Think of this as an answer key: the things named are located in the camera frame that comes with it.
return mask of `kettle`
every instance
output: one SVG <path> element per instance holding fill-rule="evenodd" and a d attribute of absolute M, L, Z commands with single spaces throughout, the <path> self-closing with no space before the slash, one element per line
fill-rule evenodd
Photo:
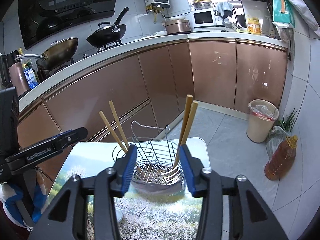
<path fill-rule="evenodd" d="M 0 76 L 5 88 L 16 87 L 18 99 L 21 99 L 31 88 L 24 74 L 21 61 L 15 60 L 17 50 L 8 55 L 0 55 Z"/>

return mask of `oil bottle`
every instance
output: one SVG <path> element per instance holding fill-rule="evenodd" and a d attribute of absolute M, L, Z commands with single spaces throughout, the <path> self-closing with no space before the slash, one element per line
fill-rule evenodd
<path fill-rule="evenodd" d="M 296 157 L 297 141 L 298 136 L 287 136 L 279 144 L 271 160 L 267 162 L 264 168 L 264 174 L 268 179 L 277 180 L 289 171 Z"/>

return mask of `metal utensil holder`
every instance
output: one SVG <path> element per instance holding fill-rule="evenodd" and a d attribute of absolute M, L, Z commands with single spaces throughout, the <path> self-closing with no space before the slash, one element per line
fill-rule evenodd
<path fill-rule="evenodd" d="M 136 136 L 133 129 L 134 124 L 144 128 L 164 130 L 165 140 Z M 131 123 L 133 136 L 128 139 L 131 139 L 137 147 L 137 166 L 141 169 L 138 171 L 135 168 L 132 185 L 141 193 L 171 195 L 185 188 L 180 162 L 177 167 L 173 168 L 178 145 L 168 140 L 167 132 L 169 130 L 168 125 L 166 128 L 159 128 L 142 125 L 137 121 Z M 113 160 L 123 155 L 124 152 L 119 146 L 114 148 Z"/>

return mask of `microwave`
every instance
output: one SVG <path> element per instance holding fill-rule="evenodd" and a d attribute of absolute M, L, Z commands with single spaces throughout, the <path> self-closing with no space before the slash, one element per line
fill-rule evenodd
<path fill-rule="evenodd" d="M 203 27 L 223 27 L 221 17 L 214 15 L 214 8 L 192 11 L 186 18 L 191 29 Z"/>

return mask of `chopstick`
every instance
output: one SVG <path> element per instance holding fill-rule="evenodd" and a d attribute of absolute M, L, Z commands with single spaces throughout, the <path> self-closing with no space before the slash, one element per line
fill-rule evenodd
<path fill-rule="evenodd" d="M 193 101 L 193 96 L 192 95 L 187 95 L 186 104 L 184 106 L 184 114 L 183 114 L 183 119 L 182 119 L 182 127 L 181 127 L 181 131 L 180 131 L 178 147 L 181 145 L 181 141 L 182 141 L 182 137 L 183 137 L 183 134 L 184 134 L 184 130 L 186 129 L 186 125 L 187 125 L 187 122 L 188 122 L 192 101 Z"/>
<path fill-rule="evenodd" d="M 124 151 L 124 153 L 127 153 L 127 149 L 124 147 L 124 145 L 120 141 L 119 137 L 117 136 L 116 132 L 111 127 L 111 125 L 110 125 L 108 119 L 106 118 L 106 116 L 104 115 L 104 113 L 102 111 L 99 111 L 99 115 L 100 115 L 101 119 L 103 120 L 104 124 L 108 127 L 108 129 L 109 129 L 110 133 L 112 134 L 113 138 L 117 141 L 117 143 L 121 147 L 121 149 Z"/>
<path fill-rule="evenodd" d="M 116 112 L 115 106 L 113 105 L 112 100 L 109 101 L 109 105 L 110 105 L 110 108 L 111 108 L 111 111 L 112 111 L 112 114 L 113 114 L 113 118 L 115 119 L 116 124 L 117 124 L 118 129 L 119 129 L 119 132 L 121 134 L 122 140 L 124 141 L 125 146 L 127 147 L 127 149 L 129 149 L 128 140 L 127 140 L 127 138 L 126 138 L 126 136 L 124 134 L 124 131 L 123 131 L 122 126 L 120 124 L 120 121 L 119 121 L 119 118 L 117 116 L 117 112 Z"/>
<path fill-rule="evenodd" d="M 192 104 L 191 104 L 188 121 L 187 121 L 185 130 L 183 132 L 183 137 L 182 137 L 182 140 L 180 142 L 180 145 L 183 145 L 183 144 L 185 144 L 187 142 L 187 139 L 188 139 L 188 136 L 189 136 L 189 133 L 190 133 L 190 130 L 191 130 L 191 126 L 192 126 L 193 120 L 194 120 L 195 115 L 196 115 L 197 108 L 198 108 L 198 102 L 193 101 Z M 178 151 L 177 151 L 177 154 L 176 154 L 176 159 L 174 161 L 173 168 L 177 167 L 178 162 L 180 160 L 180 157 L 179 157 L 180 145 L 178 146 Z"/>
<path fill-rule="evenodd" d="M 116 142 L 119 144 L 119 146 L 121 147 L 121 149 L 124 151 L 125 154 L 127 154 L 127 149 L 124 147 L 124 145 L 122 144 L 122 142 L 120 141 L 118 135 L 116 134 L 116 132 L 113 130 L 113 128 L 111 127 L 108 119 L 106 118 L 106 116 L 104 115 L 104 113 L 102 111 L 99 111 L 99 115 L 101 117 L 101 119 L 103 120 L 104 124 L 108 127 L 110 133 L 112 134 L 113 138 L 116 140 Z M 138 164 L 136 163 L 136 169 L 137 171 L 141 174 L 142 173 L 142 169 L 138 166 Z"/>

